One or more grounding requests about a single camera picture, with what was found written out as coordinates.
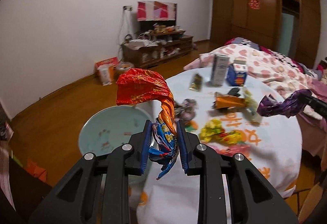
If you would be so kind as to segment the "purple wrapper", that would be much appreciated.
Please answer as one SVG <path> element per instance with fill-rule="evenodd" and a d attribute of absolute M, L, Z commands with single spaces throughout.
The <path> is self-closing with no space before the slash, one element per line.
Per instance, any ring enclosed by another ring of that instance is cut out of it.
<path fill-rule="evenodd" d="M 315 97 L 308 89 L 294 91 L 283 102 L 278 102 L 272 95 L 264 96 L 258 105 L 257 113 L 262 117 L 283 115 L 290 118 L 300 113 L 313 99 Z"/>

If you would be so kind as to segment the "black ribbed wrapper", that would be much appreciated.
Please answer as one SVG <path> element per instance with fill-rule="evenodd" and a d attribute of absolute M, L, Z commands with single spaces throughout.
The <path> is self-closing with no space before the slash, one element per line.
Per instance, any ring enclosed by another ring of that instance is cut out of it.
<path fill-rule="evenodd" d="M 241 93 L 240 93 L 240 88 L 239 87 L 233 87 L 232 89 L 230 89 L 228 91 L 228 96 L 234 96 L 234 97 L 240 97 Z"/>

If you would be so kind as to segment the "orange snack packet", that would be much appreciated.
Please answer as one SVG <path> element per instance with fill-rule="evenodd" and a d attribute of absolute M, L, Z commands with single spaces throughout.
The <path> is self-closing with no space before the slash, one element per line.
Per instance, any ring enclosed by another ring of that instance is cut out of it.
<path fill-rule="evenodd" d="M 231 107 L 245 108 L 245 99 L 228 94 L 222 94 L 220 92 L 215 92 L 215 101 L 213 103 L 214 109 L 224 109 Z"/>

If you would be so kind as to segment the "red blue snack wrapper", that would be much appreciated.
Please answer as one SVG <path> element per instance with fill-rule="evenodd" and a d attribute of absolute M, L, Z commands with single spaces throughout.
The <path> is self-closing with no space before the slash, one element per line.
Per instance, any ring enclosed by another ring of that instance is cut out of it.
<path fill-rule="evenodd" d="M 179 146 L 175 126 L 175 100 L 166 80 L 156 71 L 131 68 L 119 76 L 117 105 L 140 105 L 153 119 L 151 136 L 155 145 L 149 158 L 161 166 L 157 180 L 176 163 Z"/>

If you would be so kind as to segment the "light blue trash bin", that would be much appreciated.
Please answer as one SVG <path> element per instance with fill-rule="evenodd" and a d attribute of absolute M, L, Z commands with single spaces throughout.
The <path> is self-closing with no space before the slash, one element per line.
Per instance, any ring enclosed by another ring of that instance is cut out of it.
<path fill-rule="evenodd" d="M 78 146 L 80 153 L 96 156 L 111 153 L 115 148 L 129 142 L 133 134 L 143 131 L 147 120 L 153 115 L 135 106 L 113 106 L 93 115 L 82 127 Z"/>

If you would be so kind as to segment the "orange paper on floor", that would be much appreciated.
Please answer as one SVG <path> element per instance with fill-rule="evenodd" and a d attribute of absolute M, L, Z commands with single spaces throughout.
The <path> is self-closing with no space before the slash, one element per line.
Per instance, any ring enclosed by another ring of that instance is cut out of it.
<path fill-rule="evenodd" d="M 39 179 L 40 181 L 43 181 L 44 183 L 47 182 L 47 170 L 45 168 L 39 167 L 36 162 L 32 161 L 32 159 L 27 159 L 26 171 L 31 176 Z"/>

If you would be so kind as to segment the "clear yellowish plastic bag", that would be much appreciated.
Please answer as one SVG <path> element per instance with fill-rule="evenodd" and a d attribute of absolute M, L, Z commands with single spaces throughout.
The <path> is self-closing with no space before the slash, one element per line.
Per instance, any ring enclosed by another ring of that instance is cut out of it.
<path fill-rule="evenodd" d="M 254 100 L 252 93 L 246 88 L 242 88 L 244 103 L 247 111 L 250 113 L 250 121 L 254 124 L 261 124 L 262 116 L 257 112 L 258 103 Z"/>

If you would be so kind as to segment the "red striped cloth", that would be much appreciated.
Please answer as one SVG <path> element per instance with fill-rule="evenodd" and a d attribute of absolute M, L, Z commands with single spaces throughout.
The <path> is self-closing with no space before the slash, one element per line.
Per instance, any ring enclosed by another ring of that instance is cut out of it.
<path fill-rule="evenodd" d="M 8 202 L 12 206 L 13 210 L 15 209 L 15 204 L 13 202 L 11 186 L 9 181 L 9 153 L 8 153 L 8 144 L 6 141 L 1 141 L 1 190 L 3 191 Z"/>

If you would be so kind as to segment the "white printed tablecloth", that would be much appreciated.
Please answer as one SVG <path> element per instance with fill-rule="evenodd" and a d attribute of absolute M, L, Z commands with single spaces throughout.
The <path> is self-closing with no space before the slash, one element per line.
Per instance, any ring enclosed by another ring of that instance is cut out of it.
<path fill-rule="evenodd" d="M 226 94 L 231 86 L 212 86 L 210 68 L 184 71 L 168 78 L 167 84 L 176 102 L 193 99 L 197 103 L 193 124 L 200 142 L 222 154 L 235 148 L 209 135 L 207 124 L 215 122 L 226 132 L 240 135 L 239 150 L 273 185 L 283 198 L 290 197 L 300 170 L 302 135 L 295 117 L 282 115 L 253 119 L 246 108 L 221 112 L 214 109 L 216 93 Z M 161 167 L 151 165 L 140 202 L 136 209 L 138 223 L 196 223 L 199 203 L 199 177 L 187 176 L 180 162 L 162 178 Z"/>

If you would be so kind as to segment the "dark wooden wardrobe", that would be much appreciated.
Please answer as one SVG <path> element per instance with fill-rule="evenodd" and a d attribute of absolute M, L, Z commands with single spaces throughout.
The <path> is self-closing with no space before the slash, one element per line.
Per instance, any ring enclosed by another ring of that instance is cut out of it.
<path fill-rule="evenodd" d="M 286 21 L 293 27 L 288 30 Z M 290 32 L 288 56 L 312 68 L 320 40 L 320 0 L 212 0 L 209 38 L 224 44 L 243 37 L 278 50 L 282 35 Z"/>

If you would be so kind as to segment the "white blue tall carton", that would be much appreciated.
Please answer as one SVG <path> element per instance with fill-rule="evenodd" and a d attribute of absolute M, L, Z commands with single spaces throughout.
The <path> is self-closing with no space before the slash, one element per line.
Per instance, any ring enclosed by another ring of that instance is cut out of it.
<path fill-rule="evenodd" d="M 215 54 L 212 64 L 210 83 L 212 86 L 222 86 L 226 77 L 226 70 L 229 66 L 230 58 L 227 55 Z"/>

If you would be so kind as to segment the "grey pink crumpled wrapper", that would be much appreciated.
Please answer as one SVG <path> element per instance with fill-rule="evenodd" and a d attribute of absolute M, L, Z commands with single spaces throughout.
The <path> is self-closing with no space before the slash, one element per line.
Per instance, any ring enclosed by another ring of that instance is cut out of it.
<path fill-rule="evenodd" d="M 191 122 L 196 116 L 197 101 L 186 98 L 181 103 L 174 101 L 175 122 L 182 121 L 184 124 Z"/>

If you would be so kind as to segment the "red white cardboard box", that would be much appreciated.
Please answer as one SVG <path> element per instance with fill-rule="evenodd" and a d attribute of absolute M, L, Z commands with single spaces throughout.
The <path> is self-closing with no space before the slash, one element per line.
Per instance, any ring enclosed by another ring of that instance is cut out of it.
<path fill-rule="evenodd" d="M 119 61 L 117 57 L 105 59 L 95 63 L 95 70 L 103 86 L 113 83 L 115 77 L 115 68 Z"/>

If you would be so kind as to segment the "gold black small sachet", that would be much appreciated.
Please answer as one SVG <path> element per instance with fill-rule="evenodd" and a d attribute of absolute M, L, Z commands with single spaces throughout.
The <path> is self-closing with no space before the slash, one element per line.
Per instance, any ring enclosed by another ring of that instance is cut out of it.
<path fill-rule="evenodd" d="M 195 73 L 189 85 L 189 90 L 201 92 L 203 77 L 199 73 Z"/>

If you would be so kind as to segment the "yellow lidded plastic tub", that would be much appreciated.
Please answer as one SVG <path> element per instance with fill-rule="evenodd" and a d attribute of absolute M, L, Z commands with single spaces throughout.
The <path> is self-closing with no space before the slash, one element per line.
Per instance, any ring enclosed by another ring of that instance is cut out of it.
<path fill-rule="evenodd" d="M 134 64 L 127 62 L 127 61 L 121 61 L 115 67 L 116 75 L 120 76 L 131 68 L 134 68 Z"/>

